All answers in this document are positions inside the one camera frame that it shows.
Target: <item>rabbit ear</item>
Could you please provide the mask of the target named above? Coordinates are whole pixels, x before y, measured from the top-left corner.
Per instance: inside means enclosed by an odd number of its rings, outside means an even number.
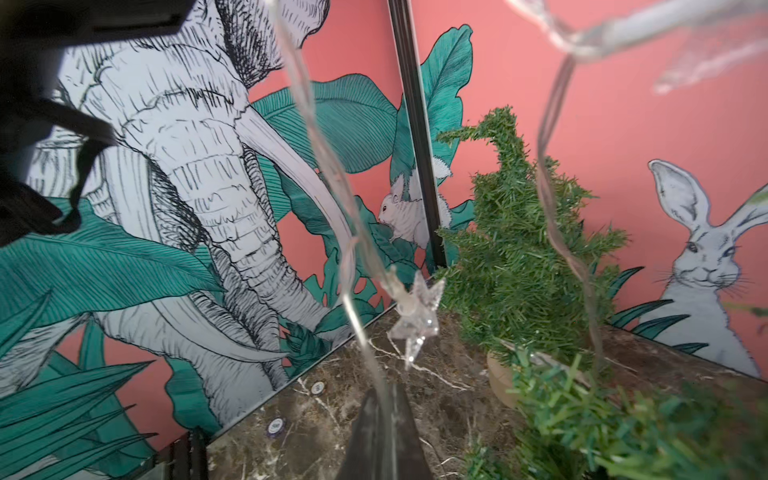
[[[709,225],[710,201],[699,182],[688,172],[663,160],[648,164],[656,180],[661,208],[688,230]]]
[[[432,157],[432,172],[435,174],[435,178],[440,180],[453,176],[451,168],[440,157]]]
[[[400,176],[395,179],[395,183],[389,188],[389,192],[396,197],[402,197],[402,191],[405,190],[405,188],[406,176],[400,174]]]
[[[734,239],[750,228],[764,223],[768,223],[768,185],[752,194],[726,222],[733,231]]]

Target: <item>small pine tree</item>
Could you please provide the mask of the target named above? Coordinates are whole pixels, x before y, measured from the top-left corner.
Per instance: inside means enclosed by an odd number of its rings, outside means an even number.
[[[443,304],[462,318],[465,336],[499,353],[509,351],[496,338],[547,352],[570,364],[587,345],[588,322],[582,285],[546,236],[546,219],[536,193],[535,165],[527,161],[511,108],[497,108],[475,127],[446,132],[438,140],[487,139],[498,152],[499,170],[477,175],[474,230],[443,230],[448,245],[458,247],[458,262],[439,273],[447,279]],[[590,193],[575,178],[554,174],[558,226],[577,257],[597,266],[600,258],[627,241],[610,227],[586,237],[579,210]],[[613,313],[608,284],[617,275],[607,267],[594,276],[601,317]]]

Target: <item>black object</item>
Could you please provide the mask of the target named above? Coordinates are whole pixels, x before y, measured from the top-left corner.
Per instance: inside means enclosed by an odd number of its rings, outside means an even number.
[[[411,125],[416,170],[422,188],[422,203],[427,217],[429,242],[432,258],[437,266],[447,266],[442,238],[437,234],[440,228],[440,210],[437,201],[435,174],[432,171],[432,137],[429,134],[429,120],[426,116],[422,94],[421,65],[416,57],[416,42],[411,20],[409,0],[389,0],[389,14],[392,16],[392,30],[400,64],[402,93],[408,107],[408,122]]]
[[[0,247],[29,232],[71,233],[96,157],[116,140],[109,123],[50,100],[63,47],[177,33],[195,0],[0,1]],[[61,211],[23,184],[35,143],[54,125],[85,137],[78,182]]]
[[[121,480],[143,480],[150,478],[153,469],[162,472],[152,478],[163,480],[208,480],[206,444],[208,437],[202,430],[195,429],[182,435],[176,442],[148,458],[141,467]]]
[[[419,431],[413,421],[406,389],[402,384],[389,387],[392,393],[396,470],[391,478],[381,478],[381,462],[386,458],[380,432],[387,421],[379,408],[376,391],[370,389],[353,424],[352,437],[336,480],[429,480],[434,478],[424,458]]]

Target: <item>black metal edge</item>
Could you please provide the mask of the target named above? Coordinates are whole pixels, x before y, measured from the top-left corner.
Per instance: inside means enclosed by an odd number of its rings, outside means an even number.
[[[422,188],[422,203],[427,218],[429,241],[432,245],[432,258],[436,266],[447,266],[443,241],[437,233],[437,229],[440,228],[440,210],[435,175],[432,171],[432,142],[409,0],[389,0],[389,14],[392,17],[392,30],[395,34],[402,92],[405,103],[408,105],[408,121],[411,125],[413,151]]]

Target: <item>star ornament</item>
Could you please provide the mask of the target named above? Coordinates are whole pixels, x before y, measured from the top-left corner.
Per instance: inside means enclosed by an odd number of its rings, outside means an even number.
[[[389,337],[406,341],[406,370],[413,365],[427,337],[437,336],[440,331],[437,308],[444,290],[445,279],[430,288],[421,271],[417,271],[408,297],[395,307],[400,319],[389,331]]]

